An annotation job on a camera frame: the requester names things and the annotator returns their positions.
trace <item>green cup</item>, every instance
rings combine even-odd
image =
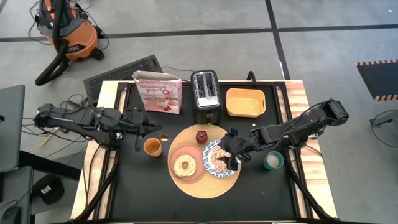
[[[279,169],[284,165],[284,157],[277,151],[268,152],[264,159],[264,167],[269,170]]]

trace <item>yellow container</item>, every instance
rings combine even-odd
[[[230,116],[257,118],[266,111],[266,96],[261,90],[230,88],[226,109]]]

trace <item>orange vacuum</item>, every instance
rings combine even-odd
[[[78,5],[66,0],[41,0],[37,28],[58,52],[51,64],[37,77],[40,86],[59,77],[70,60],[93,57],[101,60],[104,54],[98,46],[99,27],[88,20],[87,13]]]

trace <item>concrete floor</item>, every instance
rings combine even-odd
[[[80,4],[86,7],[88,2],[81,0]],[[211,68],[221,79],[245,78],[249,70],[259,79],[282,79],[274,37],[265,32],[113,38],[104,51],[104,60],[74,63],[60,78],[38,87],[34,80],[52,61],[55,52],[36,42],[2,39],[27,37],[33,23],[28,10],[33,3],[35,0],[8,0],[0,13],[0,88],[26,86],[25,117],[33,117],[37,107],[44,103],[57,105],[74,93],[85,95],[86,78],[151,54],[157,56],[162,66]],[[283,28],[398,24],[396,0],[271,0],[271,3],[277,26]],[[107,34],[271,27],[263,0],[95,0],[88,12]],[[34,29],[32,36],[40,35]],[[396,223],[398,151],[374,138],[369,119],[397,108],[397,102],[373,101],[355,65],[398,58],[398,29],[283,32],[280,39],[290,77],[304,80],[310,104],[332,97],[342,101],[351,115],[344,126],[328,128],[320,138],[338,216],[348,221]],[[105,40],[99,41],[100,46],[105,44]],[[190,75],[164,70],[182,78]],[[385,126],[376,132],[388,143],[398,145],[397,132],[392,127]],[[42,140],[23,134],[22,150],[28,151]],[[35,153],[46,156],[66,144],[54,138]],[[74,144],[51,158],[76,153],[83,146]],[[66,221],[71,209],[69,202],[37,216],[38,223]]]

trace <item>glazed donut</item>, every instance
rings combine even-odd
[[[187,168],[184,169],[183,164],[187,163]],[[174,162],[175,175],[179,177],[190,177],[197,170],[197,162],[192,156],[181,155]]]

